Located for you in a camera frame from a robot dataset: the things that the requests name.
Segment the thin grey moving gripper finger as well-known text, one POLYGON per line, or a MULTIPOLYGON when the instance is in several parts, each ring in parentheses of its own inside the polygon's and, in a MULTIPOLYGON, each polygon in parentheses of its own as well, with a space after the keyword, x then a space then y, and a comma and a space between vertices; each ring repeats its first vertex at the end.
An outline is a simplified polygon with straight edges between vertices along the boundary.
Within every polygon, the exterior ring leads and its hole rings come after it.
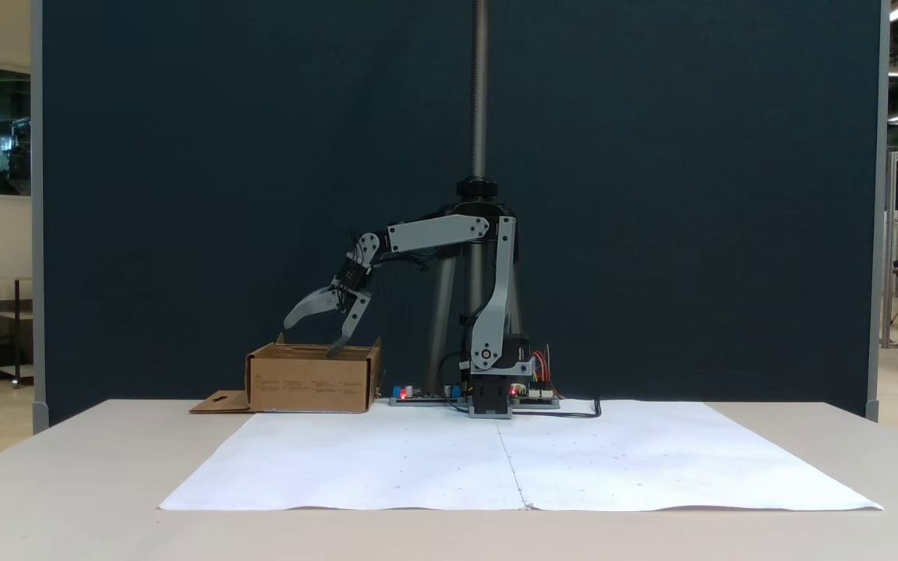
POLYGON ((340 327, 338 339, 327 349, 328 358, 337 358, 347 347, 371 299, 370 291, 343 291, 338 297, 336 310, 341 312, 345 319, 340 327))

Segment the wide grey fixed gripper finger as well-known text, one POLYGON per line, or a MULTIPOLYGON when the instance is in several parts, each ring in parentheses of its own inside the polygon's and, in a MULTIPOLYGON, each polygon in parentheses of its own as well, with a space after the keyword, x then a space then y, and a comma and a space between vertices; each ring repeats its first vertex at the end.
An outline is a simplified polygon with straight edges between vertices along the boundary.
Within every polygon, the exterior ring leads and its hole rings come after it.
POLYGON ((343 292, 334 287, 325 287, 310 292, 302 301, 297 302, 284 320, 284 330, 291 330, 300 320, 307 316, 320 315, 321 313, 336 310, 340 305, 343 292))

